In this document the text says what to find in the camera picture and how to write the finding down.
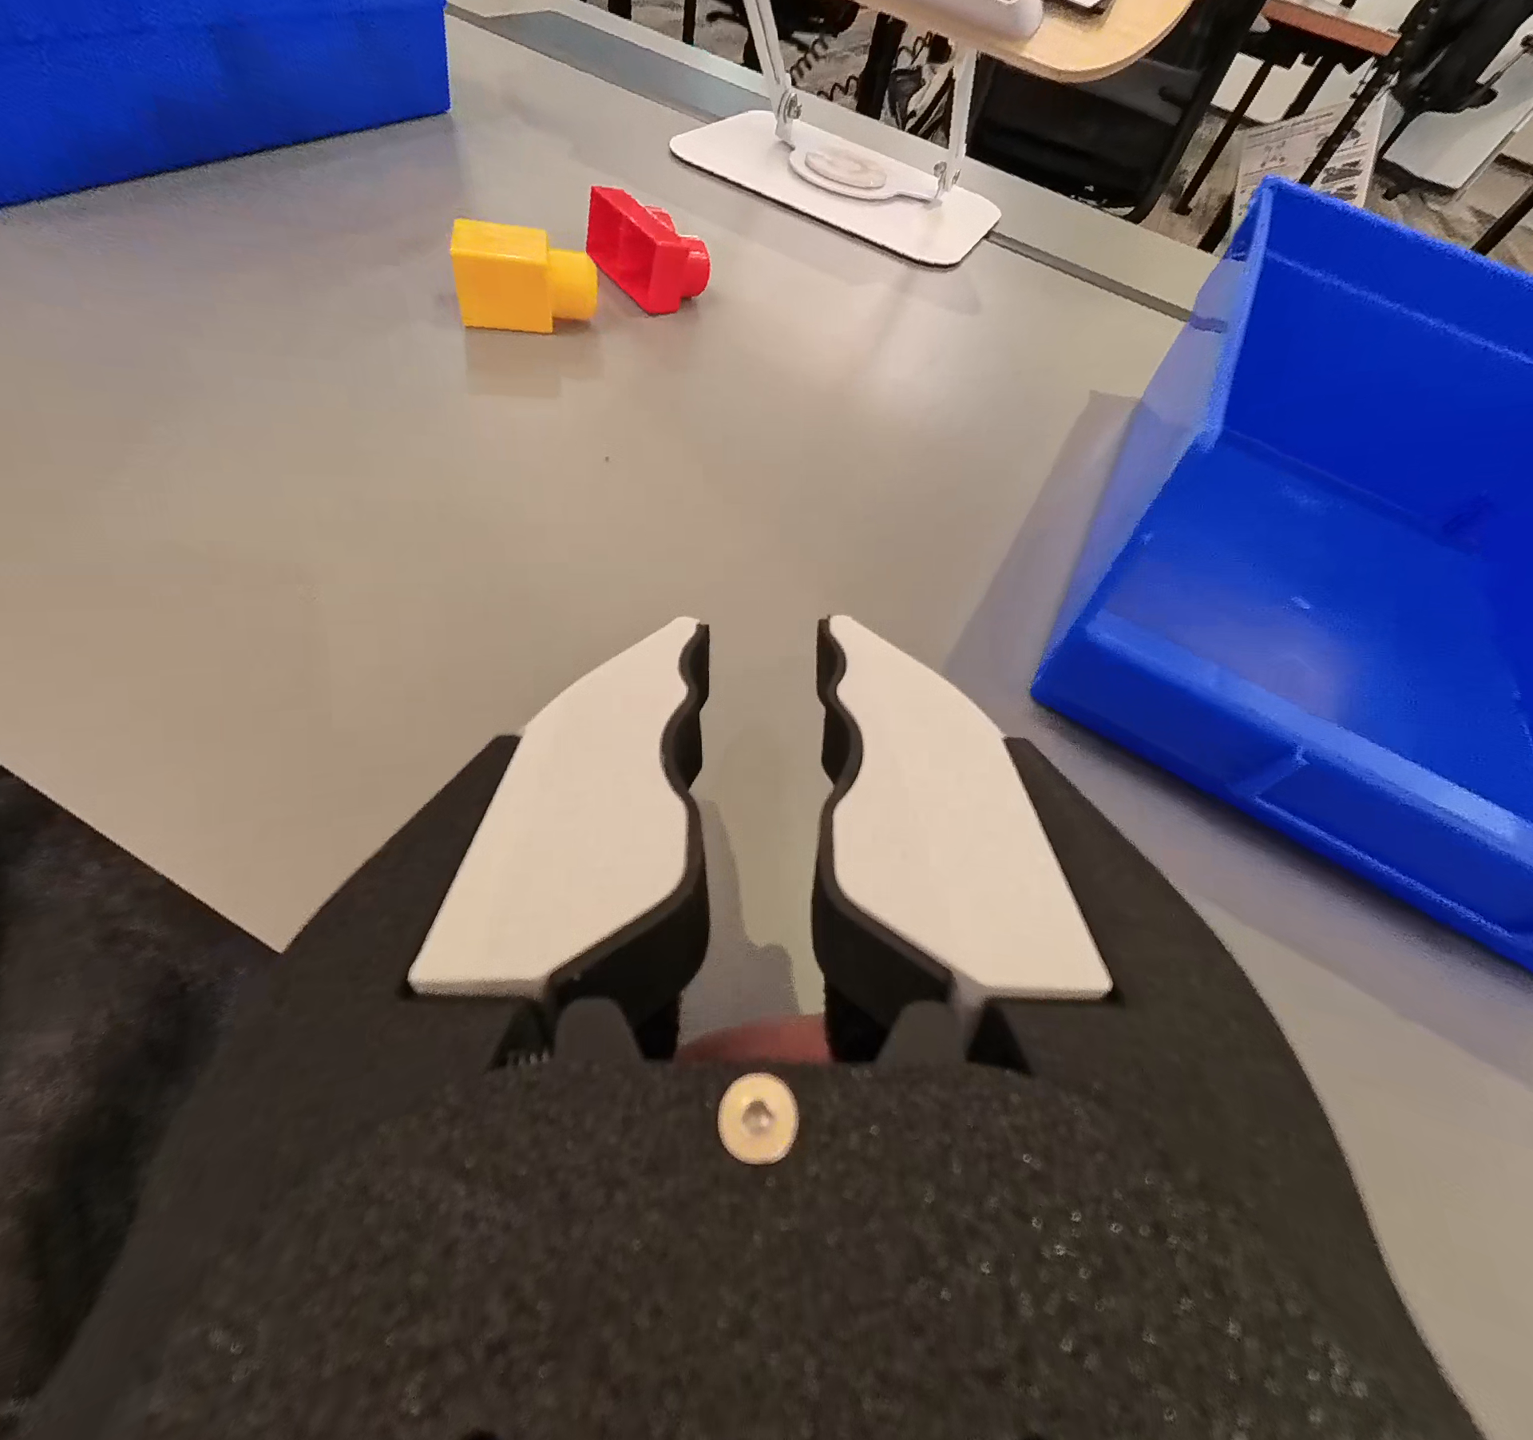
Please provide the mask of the white printed floor sign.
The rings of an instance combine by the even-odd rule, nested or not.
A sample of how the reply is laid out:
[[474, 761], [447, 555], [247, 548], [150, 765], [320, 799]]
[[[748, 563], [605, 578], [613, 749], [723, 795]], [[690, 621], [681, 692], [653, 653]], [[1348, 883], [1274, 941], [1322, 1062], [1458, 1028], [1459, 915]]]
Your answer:
[[[1366, 205], [1383, 120], [1390, 109], [1391, 102], [1386, 97], [1375, 99], [1345, 132], [1323, 170], [1310, 183], [1315, 193], [1358, 208]], [[1347, 104], [1337, 104], [1249, 130], [1235, 155], [1232, 221], [1242, 220], [1264, 180], [1300, 182], [1345, 112]]]

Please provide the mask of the yellow toy block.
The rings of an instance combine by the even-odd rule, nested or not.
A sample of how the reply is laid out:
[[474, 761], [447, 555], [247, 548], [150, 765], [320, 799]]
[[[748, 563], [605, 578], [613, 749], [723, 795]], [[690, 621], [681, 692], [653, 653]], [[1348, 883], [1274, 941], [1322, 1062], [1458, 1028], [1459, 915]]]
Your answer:
[[456, 220], [449, 261], [466, 329], [549, 336], [562, 323], [595, 318], [595, 264], [552, 248], [540, 230]]

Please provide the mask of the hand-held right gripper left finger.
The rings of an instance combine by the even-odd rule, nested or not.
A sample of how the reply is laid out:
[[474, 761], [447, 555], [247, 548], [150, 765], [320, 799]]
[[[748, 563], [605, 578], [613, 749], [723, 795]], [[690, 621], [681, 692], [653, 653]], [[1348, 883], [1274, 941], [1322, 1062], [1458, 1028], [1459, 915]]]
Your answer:
[[517, 737], [408, 971], [439, 1001], [517, 999], [552, 1029], [617, 1008], [653, 1061], [709, 943], [693, 785], [709, 629], [676, 618], [547, 702]]

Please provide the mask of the blue plastic storage bin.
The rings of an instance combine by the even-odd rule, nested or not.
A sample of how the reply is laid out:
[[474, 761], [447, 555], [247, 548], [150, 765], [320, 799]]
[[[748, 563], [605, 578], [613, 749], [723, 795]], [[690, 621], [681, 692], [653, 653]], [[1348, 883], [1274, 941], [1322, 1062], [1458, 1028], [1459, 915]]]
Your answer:
[[1529, 970], [1529, 278], [1259, 185], [1030, 692]]
[[1, 201], [449, 109], [446, 0], [1, 0]]

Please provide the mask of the grey desk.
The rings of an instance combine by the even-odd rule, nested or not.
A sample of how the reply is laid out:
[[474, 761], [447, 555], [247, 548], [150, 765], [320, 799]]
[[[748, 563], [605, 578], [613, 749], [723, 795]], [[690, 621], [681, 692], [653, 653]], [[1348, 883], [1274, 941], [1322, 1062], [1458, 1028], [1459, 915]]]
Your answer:
[[[814, 626], [1033, 741], [1282, 1023], [1413, 1316], [1529, 1437], [1529, 978], [1040, 711], [1028, 683], [1206, 259], [988, 183], [905, 266], [678, 165], [743, 77], [568, 0], [447, 0], [446, 115], [3, 213], [3, 767], [281, 948], [490, 737], [711, 626], [716, 931], [686, 1034], [814, 1009]], [[646, 316], [461, 323], [456, 220], [698, 238]]]

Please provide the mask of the red toy block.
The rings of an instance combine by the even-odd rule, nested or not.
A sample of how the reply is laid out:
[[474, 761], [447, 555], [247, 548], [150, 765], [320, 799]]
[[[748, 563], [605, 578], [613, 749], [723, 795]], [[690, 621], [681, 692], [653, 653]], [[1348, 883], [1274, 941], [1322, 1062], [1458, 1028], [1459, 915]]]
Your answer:
[[680, 235], [660, 208], [610, 186], [590, 188], [585, 255], [651, 318], [675, 314], [700, 298], [711, 278], [701, 240]]

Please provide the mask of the black office chair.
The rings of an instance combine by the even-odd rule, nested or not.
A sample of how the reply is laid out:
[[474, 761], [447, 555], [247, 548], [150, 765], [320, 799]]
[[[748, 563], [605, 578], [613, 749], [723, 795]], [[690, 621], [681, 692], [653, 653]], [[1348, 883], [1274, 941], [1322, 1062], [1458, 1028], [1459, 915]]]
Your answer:
[[1045, 191], [1139, 223], [1159, 200], [1197, 118], [1194, 67], [1143, 57], [1096, 82], [1056, 84], [980, 55], [968, 158]]
[[1458, 206], [1529, 142], [1529, 0], [1420, 0], [1410, 17], [1375, 183], [1390, 205]]

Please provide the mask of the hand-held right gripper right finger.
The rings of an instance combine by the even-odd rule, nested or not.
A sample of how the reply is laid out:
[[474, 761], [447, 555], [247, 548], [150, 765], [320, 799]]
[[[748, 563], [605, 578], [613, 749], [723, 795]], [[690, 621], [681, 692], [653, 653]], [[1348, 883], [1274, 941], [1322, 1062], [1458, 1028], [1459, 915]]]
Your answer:
[[831, 1059], [909, 1013], [958, 1059], [1016, 1009], [1109, 1009], [1114, 981], [1016, 754], [943, 676], [846, 615], [814, 633], [812, 950]]

